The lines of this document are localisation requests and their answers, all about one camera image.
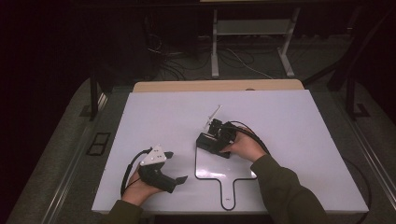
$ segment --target olive green sleeve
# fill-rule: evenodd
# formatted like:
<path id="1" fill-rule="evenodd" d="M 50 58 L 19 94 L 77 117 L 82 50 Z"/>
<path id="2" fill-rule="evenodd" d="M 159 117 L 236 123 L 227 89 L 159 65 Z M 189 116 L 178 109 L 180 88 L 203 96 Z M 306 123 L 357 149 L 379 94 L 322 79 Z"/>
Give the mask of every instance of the olive green sleeve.
<path id="1" fill-rule="evenodd" d="M 258 177 L 262 201 L 275 223 L 330 222 L 315 194 L 301 186 L 297 174 L 281 167 L 270 155 L 260 157 L 250 169 Z"/>
<path id="2" fill-rule="evenodd" d="M 122 200 L 116 201 L 111 211 L 102 220 L 101 224 L 137 224 L 143 209 Z"/>

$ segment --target white tabletop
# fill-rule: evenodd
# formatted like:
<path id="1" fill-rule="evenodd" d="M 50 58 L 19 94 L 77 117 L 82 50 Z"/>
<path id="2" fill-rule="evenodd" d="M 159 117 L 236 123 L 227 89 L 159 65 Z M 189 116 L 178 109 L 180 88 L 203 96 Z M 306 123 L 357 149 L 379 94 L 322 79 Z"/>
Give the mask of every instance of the white tabletop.
<path id="1" fill-rule="evenodd" d="M 327 212 L 368 211 L 309 91 L 131 93 L 92 210 L 107 213 L 120 198 L 120 184 L 133 157 L 161 144 L 164 151 L 175 153 L 163 173 L 189 178 L 172 194 L 148 199 L 143 208 L 149 214 L 266 212 L 257 180 L 235 181 L 235 207 L 228 212 L 221 206 L 219 181 L 195 177 L 195 140 L 218 105 L 222 109 L 217 119 L 246 123 Z"/>

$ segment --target dark background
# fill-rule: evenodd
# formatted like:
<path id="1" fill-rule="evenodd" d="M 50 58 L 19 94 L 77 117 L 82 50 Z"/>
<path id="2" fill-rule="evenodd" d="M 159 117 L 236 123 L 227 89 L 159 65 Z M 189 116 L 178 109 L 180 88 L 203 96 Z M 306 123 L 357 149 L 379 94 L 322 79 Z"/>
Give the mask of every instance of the dark background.
<path id="1" fill-rule="evenodd" d="M 352 9 L 304 7 L 295 34 L 324 38 L 344 34 Z M 270 17 L 283 15 L 282 10 L 270 11 Z M 91 73 L 98 76 L 105 91 L 114 85 L 150 80 L 155 74 L 155 60 L 146 50 L 148 40 L 143 35 L 148 29 L 142 23 L 145 13 L 130 8 L 80 9 L 66 0 L 0 0 L 4 103 L 0 223 L 7 220 L 74 92 Z M 262 10 L 222 12 L 225 18 L 262 14 Z M 186 46 L 196 46 L 196 36 L 211 35 L 211 10 L 159 10 L 152 15 L 151 32 L 192 53 L 194 48 Z M 356 68 L 375 99 L 393 116 L 395 88 L 387 80 L 394 80 L 396 72 L 392 57 L 395 24 L 393 12 Z"/>

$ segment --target person's right hand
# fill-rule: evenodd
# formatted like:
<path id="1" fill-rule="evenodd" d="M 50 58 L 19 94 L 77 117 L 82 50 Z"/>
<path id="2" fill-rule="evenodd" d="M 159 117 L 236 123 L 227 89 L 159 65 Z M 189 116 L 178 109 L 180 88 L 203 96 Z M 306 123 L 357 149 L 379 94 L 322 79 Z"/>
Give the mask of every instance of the person's right hand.
<path id="1" fill-rule="evenodd" d="M 247 132 L 251 131 L 244 127 L 239 127 Z M 249 161 L 256 161 L 261 156 L 266 155 L 265 151 L 260 145 L 253 140 L 251 137 L 244 133 L 236 132 L 235 141 L 232 144 L 225 147 L 221 152 L 233 152 L 243 159 Z"/>

